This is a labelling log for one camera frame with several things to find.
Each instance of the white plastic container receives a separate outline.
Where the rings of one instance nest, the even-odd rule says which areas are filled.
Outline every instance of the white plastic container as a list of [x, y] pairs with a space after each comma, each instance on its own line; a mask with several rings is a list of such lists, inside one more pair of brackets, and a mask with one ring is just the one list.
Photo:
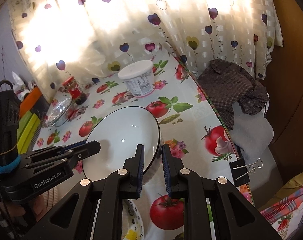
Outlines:
[[154, 73], [151, 60], [141, 60], [124, 67], [118, 73], [128, 90], [133, 96], [139, 98], [151, 94], [154, 91]]

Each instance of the glass jar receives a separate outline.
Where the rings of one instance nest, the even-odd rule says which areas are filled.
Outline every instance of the glass jar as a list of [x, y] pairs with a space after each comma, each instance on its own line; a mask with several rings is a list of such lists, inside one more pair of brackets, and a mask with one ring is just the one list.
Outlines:
[[79, 87], [74, 77], [68, 78], [62, 85], [70, 93], [76, 104], [81, 105], [86, 101], [87, 96]]

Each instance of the human hand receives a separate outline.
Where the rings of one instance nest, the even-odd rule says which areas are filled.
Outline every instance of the human hand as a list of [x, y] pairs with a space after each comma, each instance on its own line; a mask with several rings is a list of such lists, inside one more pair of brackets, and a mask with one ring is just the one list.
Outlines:
[[[6, 207], [8, 209], [8, 213], [10, 217], [13, 219], [14, 217], [20, 217], [25, 215], [26, 211], [22, 206], [15, 205], [12, 202], [6, 202]], [[47, 212], [45, 207], [44, 197], [43, 195], [39, 195], [29, 202], [29, 205], [33, 207], [35, 219], [38, 222]], [[5, 212], [5, 207], [2, 202], [0, 202], [0, 208], [3, 212]]]

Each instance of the nutrition label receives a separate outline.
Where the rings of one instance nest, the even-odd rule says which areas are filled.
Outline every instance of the nutrition label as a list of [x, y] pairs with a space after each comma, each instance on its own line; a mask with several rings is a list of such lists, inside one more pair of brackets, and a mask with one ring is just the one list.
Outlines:
[[125, 80], [128, 88], [135, 97], [145, 96], [153, 91], [152, 87], [152, 71], [132, 79]]

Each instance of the red jar label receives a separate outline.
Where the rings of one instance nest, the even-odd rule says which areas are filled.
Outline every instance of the red jar label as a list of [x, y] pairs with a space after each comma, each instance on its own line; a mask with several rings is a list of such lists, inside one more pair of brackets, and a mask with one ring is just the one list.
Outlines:
[[78, 88], [78, 84], [76, 83], [75, 87], [74, 88], [69, 88], [68, 89], [68, 92], [72, 95], [72, 98], [73, 99], [76, 99], [78, 98], [80, 95], [81, 95], [81, 91], [79, 90]]

